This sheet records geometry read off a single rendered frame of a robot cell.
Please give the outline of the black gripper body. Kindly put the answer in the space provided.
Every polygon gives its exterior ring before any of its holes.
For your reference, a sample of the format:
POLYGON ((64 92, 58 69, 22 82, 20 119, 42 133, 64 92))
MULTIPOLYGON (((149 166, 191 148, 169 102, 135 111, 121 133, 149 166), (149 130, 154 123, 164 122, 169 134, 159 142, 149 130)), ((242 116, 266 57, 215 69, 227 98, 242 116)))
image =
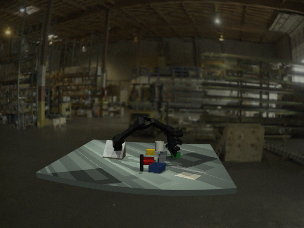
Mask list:
POLYGON ((177 151, 180 150, 180 147, 175 145, 175 139, 168 140, 167 142, 168 142, 168 143, 166 144, 165 147, 166 147, 166 148, 168 147, 168 149, 171 148, 172 152, 177 152, 177 151))

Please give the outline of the red tray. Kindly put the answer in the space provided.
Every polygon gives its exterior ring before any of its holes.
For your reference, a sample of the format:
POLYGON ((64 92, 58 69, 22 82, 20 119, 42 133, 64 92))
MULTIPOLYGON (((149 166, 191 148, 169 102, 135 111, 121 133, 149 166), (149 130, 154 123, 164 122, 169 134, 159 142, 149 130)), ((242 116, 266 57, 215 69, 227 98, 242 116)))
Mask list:
POLYGON ((152 163, 154 163, 154 157, 144 157, 144 165, 150 165, 152 163))

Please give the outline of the grey tapered cup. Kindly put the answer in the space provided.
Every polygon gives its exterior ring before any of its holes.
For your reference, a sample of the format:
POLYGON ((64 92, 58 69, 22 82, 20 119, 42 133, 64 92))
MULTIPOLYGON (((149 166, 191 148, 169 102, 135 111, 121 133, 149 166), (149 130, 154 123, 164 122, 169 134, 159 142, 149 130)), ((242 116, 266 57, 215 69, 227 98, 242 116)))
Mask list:
POLYGON ((163 151, 164 150, 164 141, 155 141, 155 151, 163 151))

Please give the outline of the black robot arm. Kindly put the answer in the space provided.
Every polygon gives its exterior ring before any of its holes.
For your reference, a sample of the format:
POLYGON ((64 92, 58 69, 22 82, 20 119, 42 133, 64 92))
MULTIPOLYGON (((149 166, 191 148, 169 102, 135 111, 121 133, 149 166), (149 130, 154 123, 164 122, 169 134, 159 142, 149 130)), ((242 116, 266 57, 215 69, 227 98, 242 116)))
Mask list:
POLYGON ((175 131, 175 128, 173 128, 170 125, 164 125, 163 123, 157 121, 155 118, 149 118, 149 117, 139 117, 135 120, 134 124, 129 127, 126 131, 119 133, 113 137, 113 147, 114 151, 121 151, 124 143, 125 138, 127 138, 129 135, 134 133, 137 130, 147 129, 150 126, 155 126, 156 128, 162 130, 164 132, 164 136, 167 136, 168 140, 174 139, 174 136, 177 138, 175 140, 175 145, 181 145, 182 140, 180 140, 178 137, 182 137, 182 129, 175 131), (149 121, 150 123, 148 125, 145 125, 145 120, 149 121))

